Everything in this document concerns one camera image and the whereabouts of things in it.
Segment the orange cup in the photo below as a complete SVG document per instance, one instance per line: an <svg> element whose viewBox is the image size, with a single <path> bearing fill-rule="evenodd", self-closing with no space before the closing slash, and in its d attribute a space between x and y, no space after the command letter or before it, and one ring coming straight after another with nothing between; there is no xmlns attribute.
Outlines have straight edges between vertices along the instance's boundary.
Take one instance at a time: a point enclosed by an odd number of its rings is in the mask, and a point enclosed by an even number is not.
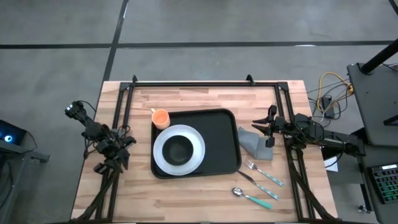
<svg viewBox="0 0 398 224"><path fill-rule="evenodd" d="M157 129L163 130L170 126L169 113L165 109L150 109L152 111L152 122Z"/></svg>

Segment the white plate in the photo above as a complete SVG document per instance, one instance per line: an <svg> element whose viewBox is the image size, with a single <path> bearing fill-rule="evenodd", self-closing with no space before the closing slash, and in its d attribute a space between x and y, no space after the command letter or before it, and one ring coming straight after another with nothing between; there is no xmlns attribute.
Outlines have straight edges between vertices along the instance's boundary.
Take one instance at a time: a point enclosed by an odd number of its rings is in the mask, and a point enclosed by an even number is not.
<svg viewBox="0 0 398 224"><path fill-rule="evenodd" d="M172 136L184 136L192 143L193 153L191 159L180 166L169 164L163 157L163 145ZM170 175L186 175L194 171L205 157L205 141L200 133L187 125L173 125L162 131L155 140L154 159L162 171Z"/></svg>

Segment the keyboard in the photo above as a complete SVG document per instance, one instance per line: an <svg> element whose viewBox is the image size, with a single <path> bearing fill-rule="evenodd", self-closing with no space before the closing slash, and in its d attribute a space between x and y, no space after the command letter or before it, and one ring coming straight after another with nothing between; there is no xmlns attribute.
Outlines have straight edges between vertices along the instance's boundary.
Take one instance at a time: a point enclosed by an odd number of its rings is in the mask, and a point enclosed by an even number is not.
<svg viewBox="0 0 398 224"><path fill-rule="evenodd" d="M370 167L369 173L381 203L398 202L398 164Z"/></svg>

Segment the fork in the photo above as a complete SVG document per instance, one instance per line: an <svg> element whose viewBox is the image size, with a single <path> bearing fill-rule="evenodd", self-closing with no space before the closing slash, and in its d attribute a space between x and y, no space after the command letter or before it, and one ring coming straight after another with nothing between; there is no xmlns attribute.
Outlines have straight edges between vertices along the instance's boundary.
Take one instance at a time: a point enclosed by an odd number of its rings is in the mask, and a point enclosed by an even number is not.
<svg viewBox="0 0 398 224"><path fill-rule="evenodd" d="M257 170L258 172L264 174L264 176L270 178L270 179L271 179L272 181L274 181L277 185L279 185L279 186L281 186L281 187L284 186L284 183L282 183L281 181L279 181L279 180L276 179L275 177L273 177L273 176L267 174L266 172L264 172L264 171L258 169L257 166L256 166L252 161L250 161L249 159L247 159L244 163L245 163L250 169L252 169L252 170Z"/></svg>

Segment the black tray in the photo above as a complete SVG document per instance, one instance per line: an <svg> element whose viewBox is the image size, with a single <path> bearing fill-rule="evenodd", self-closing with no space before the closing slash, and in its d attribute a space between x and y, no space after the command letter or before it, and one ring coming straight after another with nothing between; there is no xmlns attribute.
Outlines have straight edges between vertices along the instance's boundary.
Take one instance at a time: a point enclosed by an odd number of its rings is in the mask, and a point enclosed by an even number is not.
<svg viewBox="0 0 398 224"><path fill-rule="evenodd" d="M195 128L205 141L205 157L193 172L174 176L163 172L153 154L156 137L162 132L152 123L150 169L160 179L232 174L242 164L235 117L227 109L172 112L170 125L184 124Z"/></svg>

